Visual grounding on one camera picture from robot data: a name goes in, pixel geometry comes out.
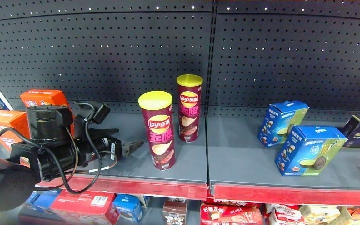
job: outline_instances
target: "pegboard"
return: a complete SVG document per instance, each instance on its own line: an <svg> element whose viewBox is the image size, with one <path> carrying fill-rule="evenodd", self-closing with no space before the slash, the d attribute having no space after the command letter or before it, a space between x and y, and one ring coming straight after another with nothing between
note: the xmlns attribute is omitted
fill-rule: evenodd
<svg viewBox="0 0 360 225"><path fill-rule="evenodd" d="M176 77L206 79L209 12L76 14L0 21L0 90L63 90L71 100L176 96Z"/></svg>
<svg viewBox="0 0 360 225"><path fill-rule="evenodd" d="M184 73L204 78L211 115L294 99L358 114L360 1L0 0L0 90L13 103L53 88L139 113L141 94L177 96Z"/></svg>
<svg viewBox="0 0 360 225"><path fill-rule="evenodd" d="M360 111L360 19L218 14L211 79L212 106Z"/></svg>

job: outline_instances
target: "white label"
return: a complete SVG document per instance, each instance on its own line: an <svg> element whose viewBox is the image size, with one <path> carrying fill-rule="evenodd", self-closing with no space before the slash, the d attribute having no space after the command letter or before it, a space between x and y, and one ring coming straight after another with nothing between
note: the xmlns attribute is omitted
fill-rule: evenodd
<svg viewBox="0 0 360 225"><path fill-rule="evenodd" d="M95 196L91 202L91 205L105 205L108 197L105 196Z"/></svg>
<svg viewBox="0 0 360 225"><path fill-rule="evenodd" d="M110 144L110 151L111 151L112 153L115 153L115 146L116 146L116 145L115 145L115 143L113 143L113 142ZM115 160L115 156L111 154L111 155L110 155L110 159L111 159L111 160Z"/></svg>

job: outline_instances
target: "orange box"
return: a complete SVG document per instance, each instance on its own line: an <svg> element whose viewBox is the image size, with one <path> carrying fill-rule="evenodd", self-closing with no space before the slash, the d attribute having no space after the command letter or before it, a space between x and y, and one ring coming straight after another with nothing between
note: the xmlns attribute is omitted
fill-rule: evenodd
<svg viewBox="0 0 360 225"><path fill-rule="evenodd" d="M0 110L0 131L5 127L13 127L25 137L30 138L27 115L25 112ZM5 132L0 137L0 143L8 151L12 150L11 144L22 141L12 131Z"/></svg>
<svg viewBox="0 0 360 225"><path fill-rule="evenodd" d="M60 90L31 89L21 94L20 98L26 108L33 105L64 105L69 107L70 111L73 113L63 91ZM72 135L74 135L74 124L70 126L70 129Z"/></svg>

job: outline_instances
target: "barcode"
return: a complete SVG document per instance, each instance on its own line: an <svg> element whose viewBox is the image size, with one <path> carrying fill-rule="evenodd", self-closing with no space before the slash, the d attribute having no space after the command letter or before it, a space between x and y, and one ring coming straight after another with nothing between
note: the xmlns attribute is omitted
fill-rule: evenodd
<svg viewBox="0 0 360 225"><path fill-rule="evenodd" d="M105 205L108 197L105 196L95 196L91 202L91 205Z"/></svg>

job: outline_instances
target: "lower shelf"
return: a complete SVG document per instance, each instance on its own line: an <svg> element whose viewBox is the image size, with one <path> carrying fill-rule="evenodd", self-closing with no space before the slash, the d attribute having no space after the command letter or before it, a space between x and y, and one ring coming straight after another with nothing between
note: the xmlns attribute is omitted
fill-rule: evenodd
<svg viewBox="0 0 360 225"><path fill-rule="evenodd" d="M140 221L140 225L157 225L165 224L162 208L165 203L165 198L153 197L151 198L148 209L144 211L144 215ZM200 224L200 201L191 200L188 202L187 208L187 225L199 225ZM122 217L117 222L117 225L134 225L134 222L123 219Z"/></svg>

